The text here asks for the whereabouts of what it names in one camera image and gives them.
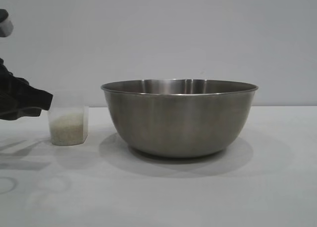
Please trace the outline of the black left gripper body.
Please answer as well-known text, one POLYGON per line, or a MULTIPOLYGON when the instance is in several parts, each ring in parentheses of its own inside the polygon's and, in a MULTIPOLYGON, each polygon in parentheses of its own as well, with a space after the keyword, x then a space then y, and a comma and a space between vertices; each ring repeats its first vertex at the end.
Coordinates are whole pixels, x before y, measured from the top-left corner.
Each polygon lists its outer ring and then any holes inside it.
POLYGON ((16 120, 16 114, 13 108, 16 101, 11 97, 11 82, 13 74, 8 71, 4 65, 4 60, 0 59, 0 119, 16 120))

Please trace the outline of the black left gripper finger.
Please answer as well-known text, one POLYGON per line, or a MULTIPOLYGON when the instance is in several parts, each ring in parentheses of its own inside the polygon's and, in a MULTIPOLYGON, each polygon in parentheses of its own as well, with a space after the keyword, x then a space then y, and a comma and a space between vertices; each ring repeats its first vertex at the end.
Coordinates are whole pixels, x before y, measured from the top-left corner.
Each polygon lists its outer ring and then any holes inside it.
POLYGON ((26 108, 48 111, 53 100, 51 93, 36 89, 27 80, 15 76, 12 78, 12 97, 15 100, 13 111, 26 108))
POLYGON ((22 117, 39 117, 41 114, 41 109, 39 108, 26 108, 19 109, 13 112, 6 113, 4 115, 5 120, 17 120, 22 117))

